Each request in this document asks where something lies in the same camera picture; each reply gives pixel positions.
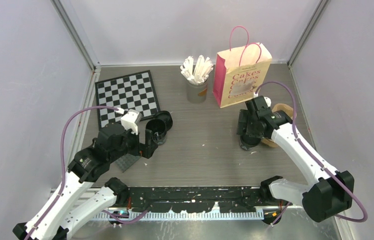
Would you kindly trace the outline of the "pink cakes paper bag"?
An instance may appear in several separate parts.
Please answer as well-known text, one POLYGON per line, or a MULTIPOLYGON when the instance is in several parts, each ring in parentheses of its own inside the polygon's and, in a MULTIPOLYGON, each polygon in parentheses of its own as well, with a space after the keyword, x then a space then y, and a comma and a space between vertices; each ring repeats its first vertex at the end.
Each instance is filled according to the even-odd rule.
POLYGON ((272 55, 260 42, 217 52, 213 94, 220 108, 239 104, 254 97, 265 80, 272 55))

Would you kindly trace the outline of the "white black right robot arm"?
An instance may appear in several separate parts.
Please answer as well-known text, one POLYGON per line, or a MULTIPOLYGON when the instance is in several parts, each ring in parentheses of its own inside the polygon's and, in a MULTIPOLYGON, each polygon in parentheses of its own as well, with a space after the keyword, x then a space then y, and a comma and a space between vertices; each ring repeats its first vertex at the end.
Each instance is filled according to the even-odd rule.
POLYGON ((344 189, 353 191, 354 177, 350 172, 339 172, 325 161, 312 146, 301 138, 293 120, 283 111, 272 111, 269 98, 258 96, 245 102, 239 112, 237 135, 240 147, 246 151, 262 140, 272 140, 295 163, 307 184, 274 176, 261 182, 260 199, 266 205, 285 200, 304 208, 315 222, 322 222, 352 206, 352 197, 344 189))

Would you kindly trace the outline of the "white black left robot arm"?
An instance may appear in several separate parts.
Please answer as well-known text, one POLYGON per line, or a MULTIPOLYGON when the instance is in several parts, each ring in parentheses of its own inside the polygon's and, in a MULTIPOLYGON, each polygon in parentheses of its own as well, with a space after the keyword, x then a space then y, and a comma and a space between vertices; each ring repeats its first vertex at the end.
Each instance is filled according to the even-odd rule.
POLYGON ((160 130, 146 129, 145 143, 141 143, 138 134, 120 123, 103 127, 93 143, 75 155, 61 186, 45 206, 30 221, 18 223, 12 230, 14 235, 19 240, 69 240, 100 211, 124 206, 128 187, 112 177, 93 197, 73 207, 113 162, 125 156, 150 158, 158 147, 154 137, 161 135, 160 130))

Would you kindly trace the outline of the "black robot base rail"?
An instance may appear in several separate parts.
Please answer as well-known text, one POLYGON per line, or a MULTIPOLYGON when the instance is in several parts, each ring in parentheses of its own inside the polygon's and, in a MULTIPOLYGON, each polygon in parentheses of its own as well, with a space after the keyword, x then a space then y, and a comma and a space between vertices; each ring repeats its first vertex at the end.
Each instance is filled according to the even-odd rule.
POLYGON ((264 198, 255 186, 128 187, 113 205, 141 213, 250 213, 256 207, 285 206, 286 200, 264 198))

